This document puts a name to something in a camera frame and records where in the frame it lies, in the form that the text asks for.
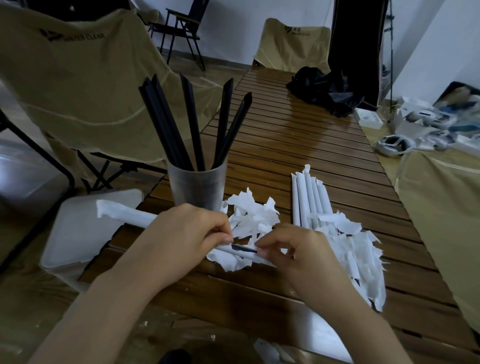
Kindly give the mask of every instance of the hand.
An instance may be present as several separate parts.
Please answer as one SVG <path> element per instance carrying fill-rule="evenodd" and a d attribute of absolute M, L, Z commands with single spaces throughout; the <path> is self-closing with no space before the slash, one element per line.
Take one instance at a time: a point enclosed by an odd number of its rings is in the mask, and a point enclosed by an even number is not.
<path fill-rule="evenodd" d="M 155 295 L 232 242 L 225 214 L 183 204 L 158 215 L 109 272 Z"/>
<path fill-rule="evenodd" d="M 367 306 L 323 233 L 277 224 L 255 245 L 260 248 L 257 254 L 275 264 L 305 304 L 325 320 L 353 304 Z M 280 248 L 289 248 L 288 253 L 282 254 Z"/>

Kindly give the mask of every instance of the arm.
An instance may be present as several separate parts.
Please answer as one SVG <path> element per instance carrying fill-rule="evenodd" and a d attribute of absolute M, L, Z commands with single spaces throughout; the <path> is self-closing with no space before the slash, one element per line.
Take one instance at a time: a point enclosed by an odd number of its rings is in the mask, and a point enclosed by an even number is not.
<path fill-rule="evenodd" d="M 161 213 L 76 309 L 50 333 L 30 363 L 113 363 L 150 300 L 193 269 L 215 246 L 232 243 L 225 214 L 181 205 Z"/>
<path fill-rule="evenodd" d="M 354 363 L 405 364 L 410 358 L 389 324 L 352 286 L 325 235 L 280 224 L 256 245 L 298 295 L 339 335 Z M 289 248 L 288 254 L 280 247 Z"/>

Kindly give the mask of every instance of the black cloth pile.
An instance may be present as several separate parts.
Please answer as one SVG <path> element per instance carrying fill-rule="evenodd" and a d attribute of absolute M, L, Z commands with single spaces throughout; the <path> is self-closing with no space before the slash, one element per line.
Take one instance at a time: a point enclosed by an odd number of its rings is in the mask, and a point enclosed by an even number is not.
<path fill-rule="evenodd" d="M 347 77 L 341 71 L 324 74 L 316 67 L 300 68 L 287 88 L 299 99 L 323 106 L 337 117 L 349 115 L 364 99 L 349 89 Z"/>

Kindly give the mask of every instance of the fingernail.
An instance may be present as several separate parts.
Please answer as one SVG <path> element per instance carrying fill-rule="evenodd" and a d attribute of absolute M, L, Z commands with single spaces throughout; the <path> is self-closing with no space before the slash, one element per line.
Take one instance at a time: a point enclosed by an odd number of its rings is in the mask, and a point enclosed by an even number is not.
<path fill-rule="evenodd" d="M 232 244 L 233 243 L 233 238 L 231 236 L 226 237 L 225 239 L 222 240 L 222 245 L 227 245 L 227 244 Z"/>
<path fill-rule="evenodd" d="M 265 249 L 258 249 L 258 250 L 257 250 L 257 255 L 258 255 L 260 258 L 266 259 L 266 258 L 267 258 L 267 251 L 266 251 Z"/>

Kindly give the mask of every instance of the translucent plastic cup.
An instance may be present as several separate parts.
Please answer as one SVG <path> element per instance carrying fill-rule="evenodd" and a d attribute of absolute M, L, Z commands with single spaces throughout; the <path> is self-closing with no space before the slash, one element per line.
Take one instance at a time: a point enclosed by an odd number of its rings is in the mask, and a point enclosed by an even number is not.
<path fill-rule="evenodd" d="M 227 174 L 227 159 L 220 167 L 204 172 L 182 170 L 167 160 L 168 178 L 175 206 L 188 203 L 220 211 Z"/>

